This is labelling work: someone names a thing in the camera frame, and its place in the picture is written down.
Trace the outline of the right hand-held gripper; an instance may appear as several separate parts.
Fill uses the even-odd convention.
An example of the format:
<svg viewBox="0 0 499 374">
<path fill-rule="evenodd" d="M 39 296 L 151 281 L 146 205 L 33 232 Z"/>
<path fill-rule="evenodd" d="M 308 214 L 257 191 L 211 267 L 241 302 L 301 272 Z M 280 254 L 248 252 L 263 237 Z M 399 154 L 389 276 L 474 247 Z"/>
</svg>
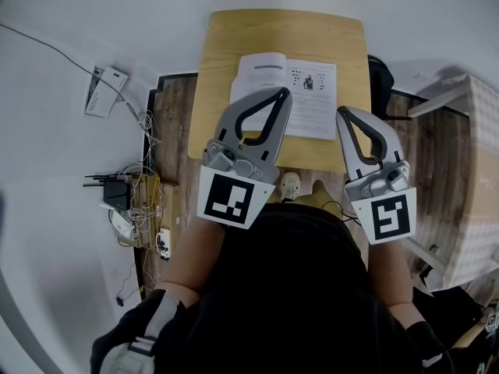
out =
<svg viewBox="0 0 499 374">
<path fill-rule="evenodd" d="M 345 194 L 368 242 L 376 245 L 414 235 L 416 188 L 409 185 L 410 166 L 396 131 L 370 112 L 346 106 L 338 108 L 336 124 L 350 181 Z M 370 139 L 373 156 L 363 154 L 354 125 Z"/>
</svg>

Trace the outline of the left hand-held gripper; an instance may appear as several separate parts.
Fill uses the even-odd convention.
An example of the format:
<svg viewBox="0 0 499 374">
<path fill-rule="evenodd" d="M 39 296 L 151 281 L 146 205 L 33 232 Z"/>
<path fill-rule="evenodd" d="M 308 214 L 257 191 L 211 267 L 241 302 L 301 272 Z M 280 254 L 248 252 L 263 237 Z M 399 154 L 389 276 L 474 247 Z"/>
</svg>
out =
<svg viewBox="0 0 499 374">
<path fill-rule="evenodd" d="M 268 106 L 271 111 L 260 134 L 242 139 L 244 121 Z M 251 227 L 280 175 L 274 163 L 291 108 L 292 95 L 287 87 L 258 90 L 227 106 L 215 130 L 216 139 L 208 142 L 203 153 L 198 217 L 236 228 Z M 239 145 L 240 141 L 249 153 L 228 144 Z"/>
</svg>

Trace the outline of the yellow covered booklet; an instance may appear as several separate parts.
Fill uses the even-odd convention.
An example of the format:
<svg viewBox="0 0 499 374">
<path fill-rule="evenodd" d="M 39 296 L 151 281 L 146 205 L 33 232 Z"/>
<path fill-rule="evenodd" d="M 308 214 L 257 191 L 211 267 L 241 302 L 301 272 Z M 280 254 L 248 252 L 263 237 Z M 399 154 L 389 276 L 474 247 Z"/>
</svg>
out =
<svg viewBox="0 0 499 374">
<path fill-rule="evenodd" d="M 292 96 L 287 136 L 333 141 L 336 138 L 336 65 L 288 59 L 277 52 L 245 55 L 232 82 L 230 101 L 272 87 Z"/>
</svg>

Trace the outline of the person's left forearm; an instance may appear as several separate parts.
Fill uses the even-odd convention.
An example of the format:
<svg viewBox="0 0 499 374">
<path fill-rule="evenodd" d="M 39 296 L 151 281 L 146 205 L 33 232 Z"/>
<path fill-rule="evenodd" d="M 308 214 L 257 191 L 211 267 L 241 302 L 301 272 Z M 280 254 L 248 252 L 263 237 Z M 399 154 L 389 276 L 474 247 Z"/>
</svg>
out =
<svg viewBox="0 0 499 374">
<path fill-rule="evenodd" d="M 196 217 L 182 232 L 179 244 L 160 275 L 163 289 L 186 308 L 200 300 L 200 292 L 221 252 L 225 229 L 217 222 Z"/>
</svg>

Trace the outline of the person's right forearm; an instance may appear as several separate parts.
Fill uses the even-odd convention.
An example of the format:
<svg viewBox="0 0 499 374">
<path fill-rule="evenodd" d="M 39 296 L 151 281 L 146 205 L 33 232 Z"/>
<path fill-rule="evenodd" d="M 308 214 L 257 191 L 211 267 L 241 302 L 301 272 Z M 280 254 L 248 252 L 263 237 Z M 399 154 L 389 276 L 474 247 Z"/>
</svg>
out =
<svg viewBox="0 0 499 374">
<path fill-rule="evenodd" d="M 368 274 L 374 293 L 388 308 L 412 303 L 412 278 L 400 241 L 369 247 Z"/>
</svg>

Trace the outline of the person's yellow trousers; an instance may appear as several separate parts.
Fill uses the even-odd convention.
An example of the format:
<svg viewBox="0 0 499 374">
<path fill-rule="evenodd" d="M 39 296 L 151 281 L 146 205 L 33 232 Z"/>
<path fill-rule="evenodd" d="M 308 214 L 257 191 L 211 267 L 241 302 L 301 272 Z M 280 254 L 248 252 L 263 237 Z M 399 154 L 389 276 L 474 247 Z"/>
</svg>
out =
<svg viewBox="0 0 499 374">
<path fill-rule="evenodd" d="M 295 203 L 320 209 L 340 220 L 344 219 L 339 202 L 333 199 L 321 180 L 316 180 L 313 183 L 311 194 L 299 196 Z"/>
</svg>

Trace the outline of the person's beige shoe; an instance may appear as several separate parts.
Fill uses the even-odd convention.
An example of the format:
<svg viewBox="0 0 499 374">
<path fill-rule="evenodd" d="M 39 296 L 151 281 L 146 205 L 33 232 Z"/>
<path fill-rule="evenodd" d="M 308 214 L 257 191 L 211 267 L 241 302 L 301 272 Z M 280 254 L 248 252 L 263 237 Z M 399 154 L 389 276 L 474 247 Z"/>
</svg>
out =
<svg viewBox="0 0 499 374">
<path fill-rule="evenodd" d="M 287 171 L 282 175 L 279 186 L 280 200 L 283 203 L 295 201 L 300 194 L 301 179 L 297 173 Z"/>
</svg>

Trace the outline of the black backpack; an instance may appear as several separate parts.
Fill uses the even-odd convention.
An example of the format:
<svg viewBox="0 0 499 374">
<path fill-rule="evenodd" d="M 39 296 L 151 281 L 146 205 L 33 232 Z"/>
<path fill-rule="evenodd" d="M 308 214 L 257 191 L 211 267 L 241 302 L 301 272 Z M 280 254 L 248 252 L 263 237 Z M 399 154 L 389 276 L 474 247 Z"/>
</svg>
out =
<svg viewBox="0 0 499 374">
<path fill-rule="evenodd" d="M 395 84 L 389 68 L 379 58 L 368 55 L 370 75 L 371 113 L 381 120 L 386 120 L 391 90 Z"/>
</svg>

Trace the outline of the brown cardboard box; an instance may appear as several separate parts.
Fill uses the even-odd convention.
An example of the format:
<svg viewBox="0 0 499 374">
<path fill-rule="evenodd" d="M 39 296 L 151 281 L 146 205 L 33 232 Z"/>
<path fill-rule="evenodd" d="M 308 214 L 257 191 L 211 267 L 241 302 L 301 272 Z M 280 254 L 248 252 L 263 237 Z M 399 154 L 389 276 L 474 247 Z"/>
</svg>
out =
<svg viewBox="0 0 499 374">
<path fill-rule="evenodd" d="M 179 185 L 163 182 L 157 175 L 133 174 L 126 180 L 132 187 L 131 207 L 120 214 L 133 224 L 134 230 L 132 238 L 116 232 L 119 243 L 158 254 L 156 234 L 160 228 L 168 228 L 173 252 L 180 232 Z"/>
</svg>

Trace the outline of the table with checkered cloth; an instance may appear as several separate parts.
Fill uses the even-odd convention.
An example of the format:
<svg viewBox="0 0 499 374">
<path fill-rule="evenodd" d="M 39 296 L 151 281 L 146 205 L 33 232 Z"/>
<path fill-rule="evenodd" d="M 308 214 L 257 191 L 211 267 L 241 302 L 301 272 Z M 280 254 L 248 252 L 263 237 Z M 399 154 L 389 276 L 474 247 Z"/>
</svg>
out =
<svg viewBox="0 0 499 374">
<path fill-rule="evenodd" d="M 499 269 L 499 91 L 468 73 L 441 80 L 444 92 L 409 110 L 416 118 L 460 100 L 470 124 L 469 177 L 462 219 L 449 259 L 414 240 L 409 248 L 436 273 L 431 291 L 453 288 Z"/>
</svg>

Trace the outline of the white power strip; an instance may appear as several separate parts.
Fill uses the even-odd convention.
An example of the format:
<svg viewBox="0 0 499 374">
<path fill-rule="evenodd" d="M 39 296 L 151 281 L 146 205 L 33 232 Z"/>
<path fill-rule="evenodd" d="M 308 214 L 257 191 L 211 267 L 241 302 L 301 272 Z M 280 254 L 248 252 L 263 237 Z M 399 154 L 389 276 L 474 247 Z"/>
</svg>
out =
<svg viewBox="0 0 499 374">
<path fill-rule="evenodd" d="M 160 228 L 155 237 L 157 253 L 163 260 L 168 261 L 172 254 L 171 231 L 168 228 Z"/>
</svg>

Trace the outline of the black router with antennas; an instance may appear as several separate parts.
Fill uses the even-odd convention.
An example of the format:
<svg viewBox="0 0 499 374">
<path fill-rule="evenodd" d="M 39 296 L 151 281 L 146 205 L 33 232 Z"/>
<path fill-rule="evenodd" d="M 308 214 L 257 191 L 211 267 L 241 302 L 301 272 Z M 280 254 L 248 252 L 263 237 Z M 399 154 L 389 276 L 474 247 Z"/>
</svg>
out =
<svg viewBox="0 0 499 374">
<path fill-rule="evenodd" d="M 121 211 L 131 207 L 132 187 L 123 176 L 90 175 L 85 177 L 84 188 L 102 188 L 105 204 Z"/>
</svg>

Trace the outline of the white network device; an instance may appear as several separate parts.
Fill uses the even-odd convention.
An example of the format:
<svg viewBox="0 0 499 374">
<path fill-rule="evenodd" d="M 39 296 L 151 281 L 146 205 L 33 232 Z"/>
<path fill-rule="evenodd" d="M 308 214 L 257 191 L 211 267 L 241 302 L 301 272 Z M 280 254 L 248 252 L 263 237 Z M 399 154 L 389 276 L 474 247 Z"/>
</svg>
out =
<svg viewBox="0 0 499 374">
<path fill-rule="evenodd" d="M 119 211 L 107 203 L 99 203 L 99 206 L 108 211 L 108 221 L 112 227 L 124 238 L 132 238 L 134 226 L 126 220 Z"/>
</svg>

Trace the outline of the person's black shirt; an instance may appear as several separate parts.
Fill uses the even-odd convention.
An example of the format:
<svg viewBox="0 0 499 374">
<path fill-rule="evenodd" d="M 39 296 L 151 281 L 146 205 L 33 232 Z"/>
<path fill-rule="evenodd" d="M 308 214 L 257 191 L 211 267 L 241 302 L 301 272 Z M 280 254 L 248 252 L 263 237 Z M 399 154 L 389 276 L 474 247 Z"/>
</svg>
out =
<svg viewBox="0 0 499 374">
<path fill-rule="evenodd" d="M 374 293 L 348 228 L 320 209 L 268 204 L 229 227 L 200 300 L 155 288 L 94 342 L 91 374 L 455 374 L 413 302 Z"/>
</svg>

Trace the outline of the white wall socket panel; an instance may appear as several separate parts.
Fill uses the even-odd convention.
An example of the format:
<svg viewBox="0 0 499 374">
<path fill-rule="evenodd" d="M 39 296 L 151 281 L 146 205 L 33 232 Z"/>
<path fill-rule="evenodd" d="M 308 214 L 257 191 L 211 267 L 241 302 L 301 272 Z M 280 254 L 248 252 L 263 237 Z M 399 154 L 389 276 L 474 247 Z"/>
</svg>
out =
<svg viewBox="0 0 499 374">
<path fill-rule="evenodd" d="M 114 67 L 95 67 L 84 114 L 107 118 L 129 76 Z"/>
</svg>

